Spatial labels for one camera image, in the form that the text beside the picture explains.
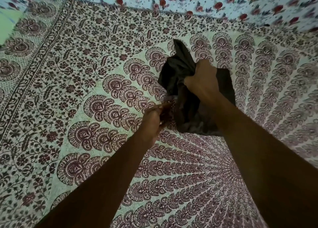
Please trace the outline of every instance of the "person's left hand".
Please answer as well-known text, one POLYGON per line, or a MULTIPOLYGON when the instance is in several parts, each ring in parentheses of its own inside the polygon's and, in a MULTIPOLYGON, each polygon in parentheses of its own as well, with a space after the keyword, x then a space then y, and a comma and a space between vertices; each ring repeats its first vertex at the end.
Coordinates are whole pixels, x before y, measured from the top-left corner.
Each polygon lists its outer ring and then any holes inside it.
POLYGON ((138 131, 144 137, 150 138, 153 142, 152 144, 156 142, 160 131, 168 125, 167 115, 170 108, 170 103, 163 103, 145 110, 138 131))

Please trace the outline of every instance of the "mandala pattern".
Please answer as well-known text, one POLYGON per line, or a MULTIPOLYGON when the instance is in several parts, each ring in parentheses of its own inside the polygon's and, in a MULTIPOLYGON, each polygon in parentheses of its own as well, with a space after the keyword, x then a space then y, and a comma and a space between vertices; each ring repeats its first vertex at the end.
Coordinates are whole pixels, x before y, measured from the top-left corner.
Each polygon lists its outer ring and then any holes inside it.
POLYGON ((14 61, 6 59, 0 60, 0 81, 10 81, 20 73, 20 65, 14 61))
MULTIPOLYGON (((318 168, 317 38, 207 16, 32 1, 0 51, 0 218, 33 227, 167 100, 161 66, 183 41, 231 72, 237 106, 318 168)), ((266 227, 221 137, 173 123, 111 224, 266 227)))

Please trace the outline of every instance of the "forearm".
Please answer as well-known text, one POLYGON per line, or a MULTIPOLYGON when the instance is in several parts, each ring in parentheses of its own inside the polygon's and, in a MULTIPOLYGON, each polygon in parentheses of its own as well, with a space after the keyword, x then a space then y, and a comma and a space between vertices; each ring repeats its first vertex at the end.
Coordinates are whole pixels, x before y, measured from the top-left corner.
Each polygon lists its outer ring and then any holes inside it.
POLYGON ((138 130, 36 227, 108 227, 151 145, 152 140, 138 130))
POLYGON ((317 222, 318 171, 221 94, 213 100, 207 98, 205 104, 211 107, 213 119, 268 225, 311 227, 317 222))

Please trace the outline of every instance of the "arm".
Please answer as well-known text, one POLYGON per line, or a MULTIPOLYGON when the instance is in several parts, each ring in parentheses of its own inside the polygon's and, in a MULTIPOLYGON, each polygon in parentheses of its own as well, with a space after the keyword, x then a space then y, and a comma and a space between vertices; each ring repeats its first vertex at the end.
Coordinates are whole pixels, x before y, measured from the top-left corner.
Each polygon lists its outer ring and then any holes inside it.
POLYGON ((318 170, 232 105, 218 91, 216 71, 201 61, 185 85, 211 108, 264 220, 269 227, 318 227, 318 170))
POLYGON ((35 228, 109 227, 142 158, 165 127, 160 114, 169 107, 163 104, 146 110, 133 136, 35 228))

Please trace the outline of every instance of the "folded black clothing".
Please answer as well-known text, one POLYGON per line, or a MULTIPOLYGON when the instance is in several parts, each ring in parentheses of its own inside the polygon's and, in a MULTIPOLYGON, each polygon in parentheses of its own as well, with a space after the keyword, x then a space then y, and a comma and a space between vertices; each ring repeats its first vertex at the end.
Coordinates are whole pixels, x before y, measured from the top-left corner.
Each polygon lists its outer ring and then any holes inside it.
MULTIPOLYGON (((196 63, 180 40, 174 39, 173 42, 176 54, 167 58, 160 72, 158 83, 167 90, 168 96, 177 96, 173 113, 177 130, 181 133, 222 136, 210 117, 211 110, 200 103, 199 98, 184 85, 184 78, 194 75, 196 63)), ((230 71, 218 68, 216 77, 220 93, 235 105, 235 93, 230 71)))

